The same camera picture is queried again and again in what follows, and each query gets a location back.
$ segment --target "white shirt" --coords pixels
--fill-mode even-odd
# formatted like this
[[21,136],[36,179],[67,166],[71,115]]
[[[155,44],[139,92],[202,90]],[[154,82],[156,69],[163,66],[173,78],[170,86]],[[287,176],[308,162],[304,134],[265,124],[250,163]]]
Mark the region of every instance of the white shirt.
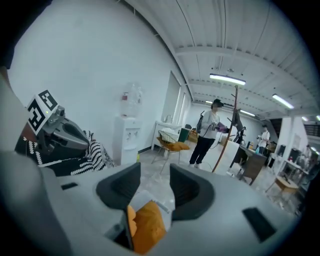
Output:
[[303,153],[307,158],[311,158],[312,152],[311,149],[306,147]]
[[208,139],[216,139],[217,130],[215,129],[220,122],[220,117],[217,114],[212,113],[211,110],[207,111],[203,115],[200,136]]
[[270,133],[268,131],[264,131],[261,135],[261,140],[259,142],[259,147],[265,148],[267,146],[267,142],[263,139],[269,140],[270,139]]

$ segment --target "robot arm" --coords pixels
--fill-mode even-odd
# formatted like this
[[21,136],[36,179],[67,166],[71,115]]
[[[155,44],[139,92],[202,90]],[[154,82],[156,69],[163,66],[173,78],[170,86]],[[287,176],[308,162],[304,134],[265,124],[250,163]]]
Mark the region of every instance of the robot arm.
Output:
[[49,155],[55,148],[60,148],[70,157],[76,157],[89,146],[85,133],[66,118],[65,108],[58,105],[48,90],[35,95],[27,110],[28,124],[36,135],[40,152]]

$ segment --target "white table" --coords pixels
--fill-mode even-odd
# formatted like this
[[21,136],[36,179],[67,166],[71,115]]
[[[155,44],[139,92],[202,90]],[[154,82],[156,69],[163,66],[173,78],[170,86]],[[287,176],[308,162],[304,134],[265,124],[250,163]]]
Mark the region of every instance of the white table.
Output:
[[304,177],[304,175],[308,175],[309,174],[309,172],[304,170],[303,168],[301,168],[300,165],[298,165],[298,164],[296,164],[296,163],[294,163],[292,161],[289,161],[289,160],[284,160],[284,165],[281,168],[281,172],[285,170],[287,165],[290,165],[291,167],[293,167],[293,169],[291,169],[291,171],[290,171],[288,179],[291,179],[293,177],[293,173],[295,173],[297,170],[302,172],[302,176],[299,178],[299,180],[297,182],[298,185],[300,184],[300,182],[301,182],[302,178]]
[[[213,168],[215,167],[219,159],[219,156],[222,152],[222,149],[224,148],[224,146],[221,144],[218,144],[217,146],[216,145],[217,145],[217,141],[215,141],[214,144],[212,145],[211,148],[213,149],[209,149],[209,151],[206,153],[205,157],[203,158],[202,164],[201,164],[202,170],[212,172]],[[227,171],[230,169],[230,165],[235,158],[238,148],[239,148],[238,143],[235,143],[233,141],[227,142],[227,145],[225,147],[221,160],[214,171],[215,174],[219,174],[219,175],[227,174]]]

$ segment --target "black pad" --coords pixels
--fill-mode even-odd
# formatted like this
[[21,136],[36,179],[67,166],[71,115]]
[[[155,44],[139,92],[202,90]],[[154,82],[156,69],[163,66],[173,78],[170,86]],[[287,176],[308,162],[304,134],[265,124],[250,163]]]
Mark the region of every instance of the black pad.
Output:
[[61,185],[61,188],[62,188],[62,190],[68,190],[68,189],[72,189],[73,187],[76,187],[76,186],[78,186],[78,184],[71,182],[68,184]]
[[106,206],[127,211],[140,185],[140,176],[141,164],[138,162],[101,180],[96,186],[96,194]]
[[276,230],[257,208],[248,208],[242,211],[249,221],[260,243],[271,237]]
[[209,181],[178,165],[170,164],[170,187],[175,200],[172,220],[193,220],[214,202],[214,188]]

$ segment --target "wooden pole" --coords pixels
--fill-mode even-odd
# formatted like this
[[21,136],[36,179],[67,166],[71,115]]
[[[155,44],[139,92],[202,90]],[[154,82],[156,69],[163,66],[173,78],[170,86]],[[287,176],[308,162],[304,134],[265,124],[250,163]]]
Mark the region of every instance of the wooden pole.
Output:
[[[236,117],[236,111],[237,111],[237,99],[238,99],[238,85],[235,86],[235,97],[234,97],[234,109],[233,109],[233,115],[232,115],[232,121],[234,122],[235,121],[235,117]],[[227,147],[227,143],[229,141],[229,138],[230,138],[230,134],[231,134],[231,130],[232,130],[232,122],[230,124],[230,129],[229,129],[229,132],[228,132],[228,136],[226,137],[226,140],[225,140],[225,143],[223,145],[223,149],[222,149],[222,152],[219,156],[219,159],[218,161],[216,162],[212,172],[214,173],[215,170],[217,169],[217,166],[222,158],[222,155],[224,154],[225,150],[226,150],[226,147]]]

